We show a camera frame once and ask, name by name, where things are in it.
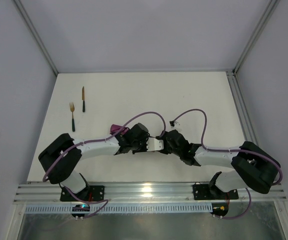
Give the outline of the left controller board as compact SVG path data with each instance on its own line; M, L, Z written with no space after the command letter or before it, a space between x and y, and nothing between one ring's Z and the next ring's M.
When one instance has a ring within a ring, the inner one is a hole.
M82 203L72 207L71 215L75 220L84 219L90 213L90 206Z

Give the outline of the purple cloth napkin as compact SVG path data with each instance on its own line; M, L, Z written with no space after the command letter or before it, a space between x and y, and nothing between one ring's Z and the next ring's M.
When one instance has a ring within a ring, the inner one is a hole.
M128 130L129 130L128 127L123 127L121 125L112 124L110 126L110 134L111 135L113 135L117 132L119 132L119 134L121 134L121 135L124 135Z

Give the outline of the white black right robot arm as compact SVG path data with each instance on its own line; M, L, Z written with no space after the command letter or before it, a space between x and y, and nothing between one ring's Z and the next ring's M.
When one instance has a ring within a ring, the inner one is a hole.
M282 179L280 164L250 141L235 149L210 149L201 143L188 142L177 130L165 132L157 139L162 142L160 153L176 155L188 166L231 169L217 172L209 181L207 189L215 199L244 188L267 194Z

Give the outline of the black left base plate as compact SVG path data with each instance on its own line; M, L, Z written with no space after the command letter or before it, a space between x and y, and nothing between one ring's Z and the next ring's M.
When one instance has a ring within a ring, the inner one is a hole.
M91 185L81 190L74 195L84 202L98 202L104 200L105 187L103 185ZM73 202L77 201L65 187L61 187L60 194L61 202Z

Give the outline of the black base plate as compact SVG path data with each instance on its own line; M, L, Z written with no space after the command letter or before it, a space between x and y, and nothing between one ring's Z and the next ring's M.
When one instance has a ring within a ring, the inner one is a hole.
M98 202L104 200L105 187L103 185L91 185L81 190L74 195L84 202ZM61 187L60 194L61 202L73 202L77 201L65 187Z
M223 192L216 186L209 186L206 183L196 182L192 185L194 200L238 200L239 195L236 189Z

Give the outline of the aluminium right side rail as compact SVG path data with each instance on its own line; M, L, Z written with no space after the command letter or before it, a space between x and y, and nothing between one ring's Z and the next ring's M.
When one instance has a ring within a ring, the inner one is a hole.
M254 190L260 189L260 192L266 193L269 186L274 182L278 171L272 163L261 158L266 157L267 154L257 146L257 139L248 116L241 90L238 87L237 79L232 72L227 72L226 76L239 117L242 133L246 139L237 149L233 150L236 156L232 158L231 166L236 170L237 175L245 181L248 187Z

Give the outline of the right corner frame post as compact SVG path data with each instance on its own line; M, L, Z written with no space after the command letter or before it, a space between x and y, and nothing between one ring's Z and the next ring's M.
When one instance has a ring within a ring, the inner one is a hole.
M254 30L252 31L245 47L242 50L240 57L237 60L237 63L232 70L233 74L236 75L241 67L243 66L244 62L246 61L248 55L250 54L251 50L254 48L255 44L259 40L262 32L264 31L266 25L268 24L270 18L274 14L277 6L279 5L280 0L269 0L267 6L264 9L264 12L261 14Z

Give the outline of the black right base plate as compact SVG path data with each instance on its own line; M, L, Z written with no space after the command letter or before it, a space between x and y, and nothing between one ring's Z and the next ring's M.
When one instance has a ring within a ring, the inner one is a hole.
M236 189L223 192L216 186L209 186L206 183L196 182L192 185L194 200L238 200L239 195Z

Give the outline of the right controller board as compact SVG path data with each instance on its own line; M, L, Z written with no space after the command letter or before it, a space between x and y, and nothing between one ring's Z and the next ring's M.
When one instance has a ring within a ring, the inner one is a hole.
M213 218L218 218L218 219L224 220L228 211L229 211L228 205L213 204L210 214Z

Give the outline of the aluminium rail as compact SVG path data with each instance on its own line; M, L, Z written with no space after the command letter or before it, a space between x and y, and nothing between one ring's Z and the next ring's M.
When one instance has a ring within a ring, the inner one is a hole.
M248 116L241 90L238 87L237 79L232 72L227 72L226 76L239 117L242 133L246 139L237 149L233 150L236 156L232 158L231 166L236 170L237 175L245 181L248 187L254 190L260 189L260 192L266 193L269 186L274 182L278 171L272 163L261 158L266 157L267 154L257 146L257 139Z
M202 196L193 189L198 182L90 182L92 188L104 186L99 191L110 203L241 203L249 196L244 188L225 194L220 199L195 198ZM30 182L18 186L14 204L59 204L62 190L59 185L42 182Z

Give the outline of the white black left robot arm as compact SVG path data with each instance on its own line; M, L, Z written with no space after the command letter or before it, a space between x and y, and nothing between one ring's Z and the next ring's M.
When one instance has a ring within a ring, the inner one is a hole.
M63 133L38 156L45 171L43 181L59 184L78 194L88 188L84 177L75 171L79 162L98 156L136 152L146 148L148 139L149 131L141 123L135 124L125 133L111 135L104 141L81 143L68 133Z

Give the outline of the aluminium front rail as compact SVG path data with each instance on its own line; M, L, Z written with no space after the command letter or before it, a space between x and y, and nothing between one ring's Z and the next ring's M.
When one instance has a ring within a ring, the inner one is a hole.
M90 182L92 188L104 186L99 191L110 203L241 203L249 196L244 188L225 194L220 199L195 198L202 196L193 189L198 182ZM30 182L18 186L14 204L59 204L62 190L59 185L42 182Z

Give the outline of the controller board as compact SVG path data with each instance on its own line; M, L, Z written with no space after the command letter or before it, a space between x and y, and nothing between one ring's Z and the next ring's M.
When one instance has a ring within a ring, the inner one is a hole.
M71 215L75 220L84 219L90 213L90 206L82 203L72 207Z
M218 218L218 219L224 220L228 211L229 211L228 205L213 204L210 214L213 218Z

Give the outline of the left corner frame post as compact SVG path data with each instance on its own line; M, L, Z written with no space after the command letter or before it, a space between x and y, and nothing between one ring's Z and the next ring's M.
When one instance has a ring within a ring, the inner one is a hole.
M18 14L22 18L25 26L27 27L29 33L31 34L33 40L35 41L38 49L42 53L44 59L46 60L48 66L51 68L52 72L54 73L55 76L58 76L59 71L52 60L49 51L47 50L42 38L40 37L40 34L38 33L33 21L31 20L28 12L25 9L25 6L23 5L21 0L11 0L13 3L14 7L16 8Z

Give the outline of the corner frame post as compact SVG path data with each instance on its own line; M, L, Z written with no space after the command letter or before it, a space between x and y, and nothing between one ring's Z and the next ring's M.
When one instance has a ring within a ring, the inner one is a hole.
M27 27L29 33L31 34L33 40L35 41L38 49L42 53L44 59L46 60L48 66L51 68L52 72L54 73L55 76L58 76L59 71L52 60L49 51L47 50L42 38L40 37L40 34L38 33L33 21L31 20L28 12L25 9L25 6L23 5L21 0L11 0L13 3L14 7L16 8L18 14L22 18L25 26Z
M233 74L236 75L241 67L243 66L244 62L246 61L248 55L250 54L251 50L254 48L255 44L259 40L262 32L264 31L266 25L268 24L270 18L274 14L277 6L279 5L280 0L269 0L267 6L264 9L264 12L261 14L254 30L252 31L245 47L242 50L240 57L237 60L237 63L232 70Z

